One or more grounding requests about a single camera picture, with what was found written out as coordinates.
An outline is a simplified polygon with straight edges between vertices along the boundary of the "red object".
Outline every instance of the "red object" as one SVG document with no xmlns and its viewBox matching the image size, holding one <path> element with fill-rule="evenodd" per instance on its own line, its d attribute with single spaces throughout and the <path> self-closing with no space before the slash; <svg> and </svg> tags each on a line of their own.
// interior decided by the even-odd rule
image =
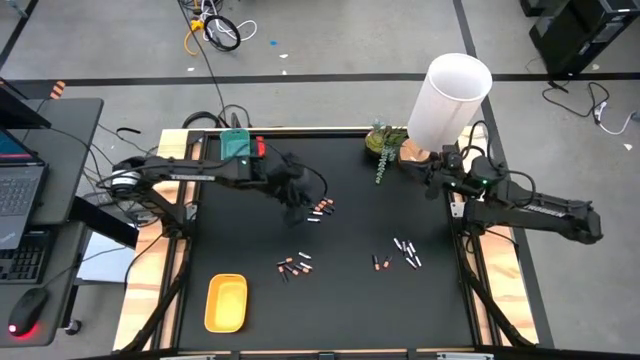
<svg viewBox="0 0 640 360">
<path fill-rule="evenodd" d="M 264 136 L 256 136 L 256 141 L 258 143 L 258 156 L 264 156 L 267 152 L 267 146 L 264 144 Z"/>
</svg>

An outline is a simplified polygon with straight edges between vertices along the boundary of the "black monitor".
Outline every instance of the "black monitor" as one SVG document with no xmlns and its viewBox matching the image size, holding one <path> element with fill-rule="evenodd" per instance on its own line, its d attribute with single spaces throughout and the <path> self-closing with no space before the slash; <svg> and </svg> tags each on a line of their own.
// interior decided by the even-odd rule
<svg viewBox="0 0 640 360">
<path fill-rule="evenodd" d="M 0 126 L 5 129 L 46 129 L 51 123 L 0 87 Z"/>
</svg>

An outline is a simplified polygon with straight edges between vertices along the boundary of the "computer mouse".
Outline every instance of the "computer mouse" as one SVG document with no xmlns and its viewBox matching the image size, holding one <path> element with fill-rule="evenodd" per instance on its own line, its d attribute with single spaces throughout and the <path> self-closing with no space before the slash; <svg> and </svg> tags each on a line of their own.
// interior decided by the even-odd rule
<svg viewBox="0 0 640 360">
<path fill-rule="evenodd" d="M 21 336 L 29 332 L 38 321 L 40 312 L 49 298 L 49 292 L 44 288 L 27 290 L 18 300 L 9 315 L 9 333 Z"/>
</svg>

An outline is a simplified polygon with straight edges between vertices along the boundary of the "laptop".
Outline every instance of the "laptop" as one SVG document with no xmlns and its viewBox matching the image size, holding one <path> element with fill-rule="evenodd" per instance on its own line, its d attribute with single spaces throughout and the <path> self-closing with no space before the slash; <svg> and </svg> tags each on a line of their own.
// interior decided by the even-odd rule
<svg viewBox="0 0 640 360">
<path fill-rule="evenodd" d="M 44 161 L 0 129 L 0 250 L 20 245 L 46 174 Z"/>
</svg>

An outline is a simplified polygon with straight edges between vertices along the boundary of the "laptop screen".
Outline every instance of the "laptop screen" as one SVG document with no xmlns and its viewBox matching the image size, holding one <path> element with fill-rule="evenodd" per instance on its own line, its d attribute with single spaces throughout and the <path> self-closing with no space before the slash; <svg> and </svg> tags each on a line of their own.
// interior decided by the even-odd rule
<svg viewBox="0 0 640 360">
<path fill-rule="evenodd" d="M 17 141 L 0 131 L 0 163 L 22 163 L 35 160 Z"/>
</svg>

